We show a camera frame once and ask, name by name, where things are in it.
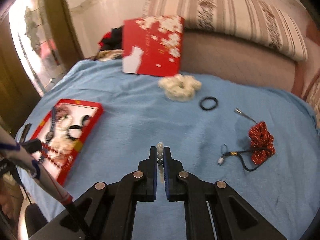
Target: red cloth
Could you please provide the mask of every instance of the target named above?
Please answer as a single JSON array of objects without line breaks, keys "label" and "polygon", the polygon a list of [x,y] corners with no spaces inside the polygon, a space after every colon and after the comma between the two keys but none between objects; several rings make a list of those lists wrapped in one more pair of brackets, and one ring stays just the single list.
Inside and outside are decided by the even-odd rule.
[{"label": "red cloth", "polygon": [[270,152],[266,150],[254,151],[251,156],[251,160],[255,164],[263,163],[271,154],[275,154],[276,150],[273,147],[273,136],[268,132],[265,122],[260,122],[250,128],[249,137],[251,138],[251,148],[268,148]]},{"label": "red cloth", "polygon": [[[102,39],[108,39],[108,38],[111,38],[111,32],[107,32],[107,33],[102,37]],[[102,39],[101,39],[101,41],[98,42],[98,44],[100,45],[100,47],[103,46]]]}]

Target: open jewelry box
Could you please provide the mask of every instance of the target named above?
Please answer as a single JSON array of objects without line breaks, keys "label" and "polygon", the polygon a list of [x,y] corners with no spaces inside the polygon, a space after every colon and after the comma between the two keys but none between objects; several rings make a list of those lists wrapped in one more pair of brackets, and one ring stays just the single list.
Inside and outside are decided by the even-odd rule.
[{"label": "open jewelry box", "polygon": [[42,151],[33,153],[33,157],[61,185],[102,112],[100,103],[60,99],[32,135],[32,139],[38,138],[43,145]]}]

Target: beige scrunchie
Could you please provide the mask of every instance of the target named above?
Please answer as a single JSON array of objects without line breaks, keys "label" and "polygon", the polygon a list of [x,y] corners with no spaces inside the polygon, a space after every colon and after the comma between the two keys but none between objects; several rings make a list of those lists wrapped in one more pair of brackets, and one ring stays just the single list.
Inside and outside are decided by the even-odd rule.
[{"label": "beige scrunchie", "polygon": [[191,100],[201,85],[201,82],[196,80],[194,76],[181,74],[164,77],[158,81],[158,86],[165,90],[167,98],[181,102]]}]

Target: blue cloth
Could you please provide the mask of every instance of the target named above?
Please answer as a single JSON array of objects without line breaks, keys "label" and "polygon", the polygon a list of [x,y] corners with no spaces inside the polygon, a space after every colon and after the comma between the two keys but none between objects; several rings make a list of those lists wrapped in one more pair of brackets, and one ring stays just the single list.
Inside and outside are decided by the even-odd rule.
[{"label": "blue cloth", "polygon": [[[97,181],[110,184],[135,171],[150,146],[162,141],[186,171],[201,180],[226,181],[288,240],[299,239],[320,207],[320,141],[313,110],[285,91],[194,76],[202,88],[181,103],[166,98],[158,77],[122,73],[121,60],[80,61],[33,110],[26,121],[32,123],[28,136],[60,98],[100,102],[104,113],[64,185],[75,199]],[[206,96],[219,100],[213,111],[199,107]],[[245,171],[236,157],[217,165],[222,144],[230,151],[249,148],[254,123],[235,114],[236,107],[265,121],[275,138],[276,154],[254,172]],[[251,165],[249,156],[245,161]],[[48,220],[63,210],[25,171],[20,174]],[[156,201],[137,204],[132,239],[186,239],[183,203],[169,203],[164,184],[157,181]]]}]

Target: folded striped fabric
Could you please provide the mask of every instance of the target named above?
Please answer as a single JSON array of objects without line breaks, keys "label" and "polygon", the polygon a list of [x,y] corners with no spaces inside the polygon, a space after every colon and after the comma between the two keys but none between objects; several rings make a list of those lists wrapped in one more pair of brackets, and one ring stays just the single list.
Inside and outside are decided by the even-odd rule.
[{"label": "folded striped fabric", "polygon": [[188,29],[225,33],[306,61],[307,49],[295,21],[262,0],[146,0],[143,15],[179,15]]}]

